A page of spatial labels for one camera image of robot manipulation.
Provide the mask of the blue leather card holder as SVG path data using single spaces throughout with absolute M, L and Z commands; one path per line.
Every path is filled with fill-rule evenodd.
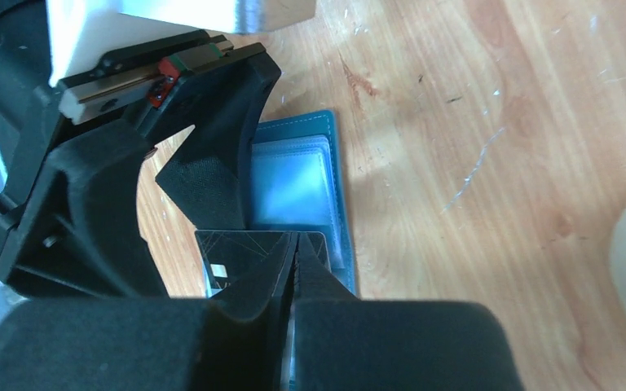
M 252 225 L 324 235 L 328 267 L 357 292 L 336 117 L 331 110 L 263 122 L 253 139 Z

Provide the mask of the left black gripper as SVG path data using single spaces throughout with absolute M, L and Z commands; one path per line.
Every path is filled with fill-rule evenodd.
M 42 88 L 0 195 L 0 281 L 27 298 L 165 296 L 139 233 L 145 154 L 191 126 L 156 182 L 197 229 L 247 229 L 251 144 L 280 75 L 263 45 L 196 31 Z

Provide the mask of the black VIP credit card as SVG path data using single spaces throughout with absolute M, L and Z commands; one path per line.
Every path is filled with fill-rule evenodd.
M 211 297 L 256 270 L 283 231 L 195 231 L 203 260 L 206 296 Z

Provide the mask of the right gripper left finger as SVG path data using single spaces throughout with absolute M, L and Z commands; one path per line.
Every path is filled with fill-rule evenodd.
M 0 390 L 277 390 L 297 244 L 208 299 L 25 301 L 0 323 Z

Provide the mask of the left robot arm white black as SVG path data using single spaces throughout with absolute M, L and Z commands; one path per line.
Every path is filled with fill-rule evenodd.
M 0 1 L 0 281 L 23 297 L 163 297 L 136 211 L 160 142 L 190 134 L 157 175 L 200 230 L 247 231 L 251 146 L 280 69 L 261 44 L 202 29 L 103 48 L 50 83 L 43 1 Z

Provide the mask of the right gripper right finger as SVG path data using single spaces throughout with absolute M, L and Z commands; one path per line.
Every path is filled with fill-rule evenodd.
M 520 390 L 505 331 L 472 301 L 370 301 L 300 236 L 295 255 L 299 390 Z

